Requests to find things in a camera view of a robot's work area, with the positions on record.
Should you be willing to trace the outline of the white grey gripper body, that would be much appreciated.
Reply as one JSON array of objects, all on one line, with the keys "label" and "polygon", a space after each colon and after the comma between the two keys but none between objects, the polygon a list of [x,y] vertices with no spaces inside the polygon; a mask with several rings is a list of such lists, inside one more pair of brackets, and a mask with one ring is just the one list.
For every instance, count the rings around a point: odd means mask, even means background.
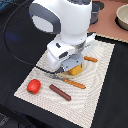
[{"label": "white grey gripper body", "polygon": [[47,45],[47,63],[50,69],[57,72],[66,72],[80,65],[84,61],[83,56],[94,48],[95,36],[95,33],[88,33],[83,43],[71,45],[64,43],[57,35]]}]

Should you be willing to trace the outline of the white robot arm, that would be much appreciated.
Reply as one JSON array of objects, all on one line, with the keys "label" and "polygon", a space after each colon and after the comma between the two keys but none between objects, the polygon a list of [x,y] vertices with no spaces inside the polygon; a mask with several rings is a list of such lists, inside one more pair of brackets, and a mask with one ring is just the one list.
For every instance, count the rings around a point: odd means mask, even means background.
[{"label": "white robot arm", "polygon": [[83,62],[94,48],[95,36],[87,35],[92,0],[34,0],[29,14],[41,31],[56,34],[47,45],[47,63],[56,73],[69,71]]}]

